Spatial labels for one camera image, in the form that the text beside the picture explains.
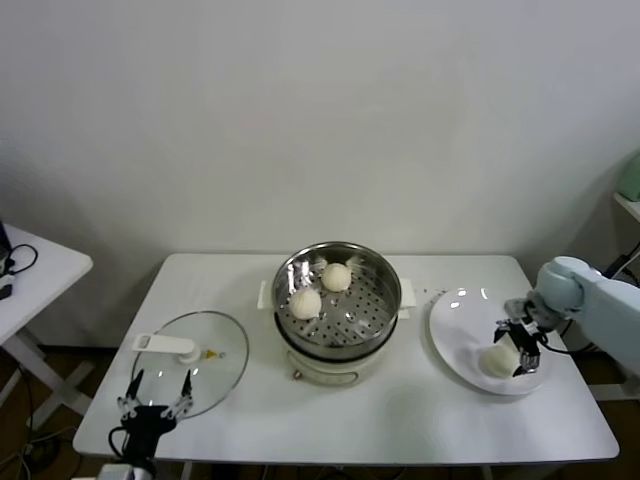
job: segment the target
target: steamed bun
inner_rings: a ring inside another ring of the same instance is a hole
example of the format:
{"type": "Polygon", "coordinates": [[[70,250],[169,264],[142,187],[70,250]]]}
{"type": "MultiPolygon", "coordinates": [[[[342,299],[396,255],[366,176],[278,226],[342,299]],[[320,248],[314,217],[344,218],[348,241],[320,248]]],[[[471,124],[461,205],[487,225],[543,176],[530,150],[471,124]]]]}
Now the steamed bun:
{"type": "Polygon", "coordinates": [[[317,317],[322,309],[322,299],[312,288],[298,290],[289,299],[289,311],[299,320],[317,317]]]}
{"type": "Polygon", "coordinates": [[[342,292],[351,285],[351,270],[341,263],[332,263],[322,272],[322,285],[332,292],[342,292]]]}

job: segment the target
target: white plate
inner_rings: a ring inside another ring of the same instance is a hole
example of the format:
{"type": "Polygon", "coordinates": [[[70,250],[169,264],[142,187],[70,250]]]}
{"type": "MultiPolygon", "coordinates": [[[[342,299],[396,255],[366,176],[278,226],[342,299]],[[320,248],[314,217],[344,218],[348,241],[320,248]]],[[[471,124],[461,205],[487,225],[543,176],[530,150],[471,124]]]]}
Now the white plate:
{"type": "Polygon", "coordinates": [[[467,382],[500,395],[526,395],[549,374],[552,355],[545,350],[538,371],[530,375],[503,379],[486,375],[480,367],[480,354],[493,345],[496,321],[506,318],[502,304],[491,300],[486,289],[460,288],[438,299],[429,328],[440,356],[467,382]]]}

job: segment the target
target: white table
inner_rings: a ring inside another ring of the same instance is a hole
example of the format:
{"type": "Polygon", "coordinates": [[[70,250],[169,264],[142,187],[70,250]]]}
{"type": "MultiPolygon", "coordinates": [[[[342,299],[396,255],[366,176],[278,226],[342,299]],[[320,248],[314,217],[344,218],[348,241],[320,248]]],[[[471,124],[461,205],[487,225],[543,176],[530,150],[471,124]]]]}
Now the white table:
{"type": "MultiPolygon", "coordinates": [[[[61,404],[81,415],[87,411],[91,399],[74,387],[89,374],[93,365],[82,362],[67,379],[63,379],[45,363],[44,353],[20,329],[86,274],[93,263],[91,258],[82,253],[17,228],[5,225],[5,230],[14,247],[26,243],[33,246],[39,254],[33,267],[16,276],[13,294],[0,300],[2,348],[53,392],[34,412],[32,428],[38,430],[61,404]]],[[[15,268],[19,269],[31,262],[33,253],[26,248],[19,249],[12,258],[16,260],[15,268]]],[[[19,372],[16,371],[0,392],[0,403],[8,396],[18,379],[19,372]]]]}
{"type": "MultiPolygon", "coordinates": [[[[107,433],[119,425],[116,397],[124,394],[131,378],[136,334],[155,331],[189,311],[216,309],[245,326],[248,367],[218,407],[162,437],[159,459],[486,465],[561,464],[618,454],[618,444],[571,358],[553,358],[552,374],[540,390],[526,398],[505,398],[458,378],[427,339],[425,304],[438,289],[485,287],[501,300],[527,293],[530,284],[513,258],[387,258],[401,277],[413,281],[418,308],[399,321],[373,376],[336,389],[293,380],[277,331],[270,326],[271,314],[256,309],[261,280],[272,278],[284,257],[170,256],[95,395],[74,448],[111,455],[107,433]]],[[[551,337],[552,344],[562,346],[557,335],[551,337]]]]}

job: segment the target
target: stainless steel steamer basket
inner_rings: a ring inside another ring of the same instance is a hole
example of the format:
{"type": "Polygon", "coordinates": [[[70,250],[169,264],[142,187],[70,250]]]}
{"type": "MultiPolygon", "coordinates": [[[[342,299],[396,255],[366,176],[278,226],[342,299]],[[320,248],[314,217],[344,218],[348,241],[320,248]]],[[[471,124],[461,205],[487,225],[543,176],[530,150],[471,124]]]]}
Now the stainless steel steamer basket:
{"type": "Polygon", "coordinates": [[[365,358],[390,338],[400,309],[400,280],[382,255],[344,242],[312,245],[291,256],[278,269],[273,282],[275,321],[287,343],[316,360],[342,363],[365,358]],[[351,285],[331,292],[322,274],[331,263],[351,269],[351,285]],[[289,311],[296,291],[311,287],[320,293],[318,317],[299,320],[289,311]]]}

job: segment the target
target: robotic arm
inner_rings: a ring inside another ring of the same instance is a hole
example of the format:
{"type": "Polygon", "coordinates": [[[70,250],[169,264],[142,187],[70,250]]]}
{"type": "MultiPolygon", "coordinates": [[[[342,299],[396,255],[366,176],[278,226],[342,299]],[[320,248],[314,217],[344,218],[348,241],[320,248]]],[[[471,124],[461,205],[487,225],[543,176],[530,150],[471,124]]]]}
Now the robotic arm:
{"type": "Polygon", "coordinates": [[[544,264],[537,285],[524,299],[505,304],[508,320],[498,322],[494,342],[508,334],[520,352],[514,376],[534,373],[538,344],[566,320],[622,365],[640,373],[640,289],[603,277],[582,260],[556,257],[544,264]]]}

